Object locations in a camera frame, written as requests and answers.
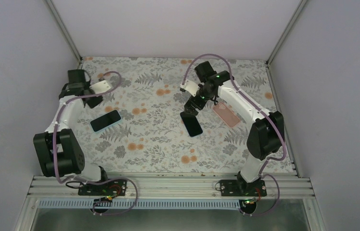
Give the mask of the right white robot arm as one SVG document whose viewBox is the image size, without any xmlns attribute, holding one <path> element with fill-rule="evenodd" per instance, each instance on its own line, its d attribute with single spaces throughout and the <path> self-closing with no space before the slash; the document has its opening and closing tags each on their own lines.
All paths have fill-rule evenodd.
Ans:
<svg viewBox="0 0 360 231">
<path fill-rule="evenodd" d="M 222 99 L 244 119 L 251 123 L 248 133 L 248 157 L 244 167 L 237 174 L 237 191 L 243 196 L 255 190 L 257 179 L 270 160 L 282 161 L 286 158 L 287 147 L 284 137 L 284 117 L 279 111 L 271 112 L 259 105 L 238 85 L 232 71 L 216 72 L 206 61 L 195 69 L 199 83 L 187 79 L 181 82 L 181 91 L 191 94 L 185 111 L 197 115 L 209 100 Z"/>
</svg>

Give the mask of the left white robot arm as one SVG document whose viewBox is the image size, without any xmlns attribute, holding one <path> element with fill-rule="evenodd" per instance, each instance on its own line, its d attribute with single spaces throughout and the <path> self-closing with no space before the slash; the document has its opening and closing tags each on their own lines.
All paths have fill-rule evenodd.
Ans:
<svg viewBox="0 0 360 231">
<path fill-rule="evenodd" d="M 100 105 L 100 95 L 111 88 L 102 81 L 91 84 L 87 71 L 68 71 L 68 82 L 59 94 L 59 106 L 51 124 L 43 132 L 36 134 L 33 144 L 45 177 L 64 177 L 65 180 L 78 178 L 91 181 L 91 189 L 98 195 L 109 191 L 110 181 L 103 167 L 87 164 L 73 129 L 78 118 L 88 108 Z"/>
</svg>

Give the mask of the pink phone case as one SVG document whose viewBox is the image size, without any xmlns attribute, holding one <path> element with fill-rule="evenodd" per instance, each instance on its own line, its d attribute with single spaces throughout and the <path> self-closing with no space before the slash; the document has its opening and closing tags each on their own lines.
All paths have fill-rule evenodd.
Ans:
<svg viewBox="0 0 360 231">
<path fill-rule="evenodd" d="M 240 118 L 224 103 L 217 103 L 213 106 L 213 111 L 230 128 L 237 126 Z"/>
</svg>

